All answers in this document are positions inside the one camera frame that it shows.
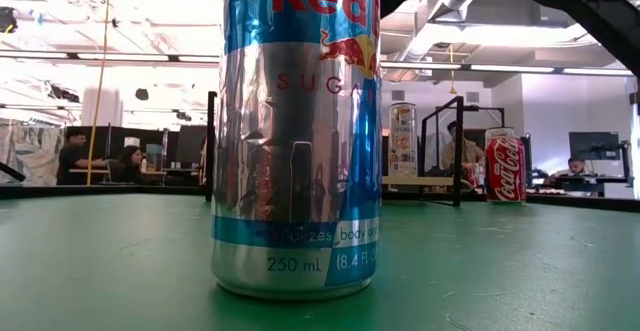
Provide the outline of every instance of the red bull sugarfree can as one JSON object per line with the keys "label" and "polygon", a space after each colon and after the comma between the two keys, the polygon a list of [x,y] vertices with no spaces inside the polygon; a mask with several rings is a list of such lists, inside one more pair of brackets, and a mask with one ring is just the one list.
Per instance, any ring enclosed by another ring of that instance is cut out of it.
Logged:
{"label": "red bull sugarfree can", "polygon": [[211,270],[277,299],[364,288],[378,254],[380,0],[226,0]]}

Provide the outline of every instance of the coca-cola can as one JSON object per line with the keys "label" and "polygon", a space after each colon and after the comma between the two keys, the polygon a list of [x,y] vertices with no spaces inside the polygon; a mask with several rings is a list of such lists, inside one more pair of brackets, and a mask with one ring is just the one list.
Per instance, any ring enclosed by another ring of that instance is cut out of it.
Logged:
{"label": "coca-cola can", "polygon": [[489,202],[524,202],[527,197],[524,145],[513,129],[487,130],[486,194]]}

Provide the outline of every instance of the monitor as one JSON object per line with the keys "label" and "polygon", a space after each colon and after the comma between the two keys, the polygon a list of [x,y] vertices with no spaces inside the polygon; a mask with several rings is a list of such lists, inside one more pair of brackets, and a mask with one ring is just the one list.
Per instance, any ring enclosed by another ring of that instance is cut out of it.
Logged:
{"label": "monitor", "polygon": [[569,132],[571,157],[586,161],[620,160],[617,132]]}
{"label": "monitor", "polygon": [[207,126],[181,126],[178,135],[177,162],[200,163]]}

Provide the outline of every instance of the yellow cable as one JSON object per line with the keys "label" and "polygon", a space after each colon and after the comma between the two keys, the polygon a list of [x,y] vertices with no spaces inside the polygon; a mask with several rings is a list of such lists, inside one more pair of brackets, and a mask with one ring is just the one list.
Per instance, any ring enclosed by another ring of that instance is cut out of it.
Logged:
{"label": "yellow cable", "polygon": [[98,80],[98,94],[96,96],[96,107],[93,113],[93,124],[91,125],[91,140],[89,141],[89,169],[87,170],[87,186],[91,186],[91,169],[93,162],[93,145],[96,141],[96,124],[98,123],[98,111],[100,110],[100,95],[102,94],[102,80],[104,78],[104,65],[107,60],[107,32],[109,31],[109,6],[111,0],[107,0],[104,12],[104,36],[102,40],[102,62],[100,64],[100,79]]}
{"label": "yellow cable", "polygon": [[[451,55],[450,61],[451,63],[453,63],[454,59],[453,59],[453,44],[451,44],[451,46],[449,47],[449,54]],[[454,87],[455,84],[455,76],[456,76],[456,72],[454,70],[451,70],[451,90],[449,90],[449,93],[452,95],[457,95],[458,91],[456,91],[456,88]]]}

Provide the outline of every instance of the red bull can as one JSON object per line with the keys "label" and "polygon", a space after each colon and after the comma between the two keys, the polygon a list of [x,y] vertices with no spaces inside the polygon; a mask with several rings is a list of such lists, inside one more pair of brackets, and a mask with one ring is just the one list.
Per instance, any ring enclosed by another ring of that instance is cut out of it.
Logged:
{"label": "red bull can", "polygon": [[378,262],[380,0],[226,0],[211,270],[272,299],[356,292]]}

